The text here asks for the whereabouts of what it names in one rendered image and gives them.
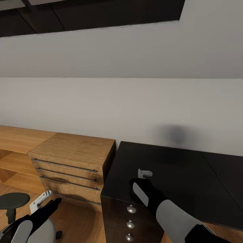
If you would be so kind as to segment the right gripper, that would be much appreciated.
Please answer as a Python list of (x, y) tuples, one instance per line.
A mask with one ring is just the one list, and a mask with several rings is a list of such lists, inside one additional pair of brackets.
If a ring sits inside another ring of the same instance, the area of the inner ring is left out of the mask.
[[(138, 180), (138, 179), (132, 179), (132, 180), (130, 180), (130, 185), (132, 186), (132, 188), (133, 188), (133, 183), (134, 183), (136, 180)], [(149, 181), (149, 183), (151, 184), (151, 181)]]

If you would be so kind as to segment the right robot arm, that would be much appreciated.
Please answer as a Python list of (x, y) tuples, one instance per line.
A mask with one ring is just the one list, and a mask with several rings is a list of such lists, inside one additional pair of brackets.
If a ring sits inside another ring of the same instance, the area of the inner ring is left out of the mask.
[(232, 243), (218, 237), (206, 224), (194, 218), (157, 190), (151, 171), (138, 170), (138, 178), (130, 180), (134, 193), (150, 210), (172, 243)]

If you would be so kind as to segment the swivel chair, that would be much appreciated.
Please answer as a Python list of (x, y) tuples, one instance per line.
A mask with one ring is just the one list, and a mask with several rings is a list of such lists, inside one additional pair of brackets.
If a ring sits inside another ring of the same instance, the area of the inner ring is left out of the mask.
[[(0, 210), (7, 210), (6, 216), (8, 224), (0, 231), (0, 239), (3, 231), (16, 221), (16, 208), (26, 205), (30, 196), (26, 193), (12, 192), (0, 196)], [(55, 240), (61, 238), (62, 231), (56, 231), (55, 224), (48, 218), (32, 235), (27, 243), (55, 243)]]

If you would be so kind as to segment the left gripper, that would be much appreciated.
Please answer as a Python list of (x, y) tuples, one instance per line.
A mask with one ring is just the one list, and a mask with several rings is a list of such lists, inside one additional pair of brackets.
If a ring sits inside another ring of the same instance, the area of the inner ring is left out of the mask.
[(47, 221), (47, 219), (58, 209), (59, 203), (62, 201), (62, 198), (57, 198), (55, 200), (51, 199), (44, 207), (37, 210), (35, 213), (39, 213), (42, 216), (41, 225)]

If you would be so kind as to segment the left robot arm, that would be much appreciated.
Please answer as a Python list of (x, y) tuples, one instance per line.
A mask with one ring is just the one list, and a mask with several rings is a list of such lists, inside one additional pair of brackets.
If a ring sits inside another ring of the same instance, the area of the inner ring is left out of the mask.
[(44, 207), (41, 204), (47, 200), (53, 192), (48, 190), (41, 194), (30, 204), (31, 215), (26, 215), (13, 222), (6, 228), (0, 239), (0, 243), (27, 243), (32, 235), (47, 219), (58, 209), (62, 198), (51, 199)]

